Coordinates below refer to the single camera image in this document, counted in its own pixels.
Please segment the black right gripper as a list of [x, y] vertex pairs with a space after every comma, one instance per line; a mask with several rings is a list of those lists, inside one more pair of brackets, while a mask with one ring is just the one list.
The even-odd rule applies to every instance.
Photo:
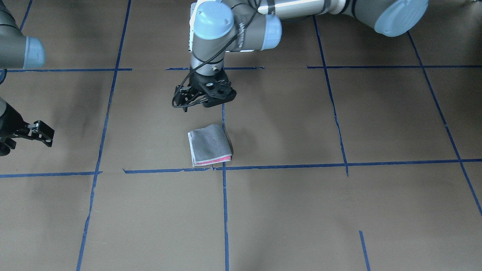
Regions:
[[20, 113], [4, 99], [0, 100], [0, 156], [6, 156], [15, 149], [13, 138], [41, 141], [47, 147], [53, 146], [55, 130], [45, 122], [38, 120], [29, 124]]

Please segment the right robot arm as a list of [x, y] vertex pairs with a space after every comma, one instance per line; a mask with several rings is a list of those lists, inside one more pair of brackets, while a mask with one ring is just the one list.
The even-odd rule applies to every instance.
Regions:
[[[46, 53], [43, 43], [35, 37], [24, 36], [13, 15], [0, 2], [0, 68], [36, 69], [43, 67]], [[46, 146], [53, 145], [55, 131], [43, 121], [32, 124], [24, 121], [21, 114], [4, 99], [0, 100], [0, 154], [7, 156], [15, 149], [15, 138], [37, 140]]]

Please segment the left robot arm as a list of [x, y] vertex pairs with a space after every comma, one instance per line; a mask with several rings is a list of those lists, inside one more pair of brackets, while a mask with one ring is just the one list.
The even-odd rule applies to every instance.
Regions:
[[224, 70], [227, 52], [264, 51], [282, 39], [282, 21], [345, 14], [375, 32], [397, 37], [423, 17], [427, 0], [198, 0], [191, 4], [188, 75], [177, 85], [174, 108], [187, 112], [232, 101], [236, 91]]

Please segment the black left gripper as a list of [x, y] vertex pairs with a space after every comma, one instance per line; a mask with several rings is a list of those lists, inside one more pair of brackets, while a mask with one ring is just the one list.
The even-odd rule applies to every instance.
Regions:
[[172, 106], [182, 108], [186, 113], [189, 107], [198, 104], [210, 108], [231, 102], [235, 97], [236, 91], [224, 69], [210, 76], [194, 72], [189, 77], [188, 86], [176, 86]]

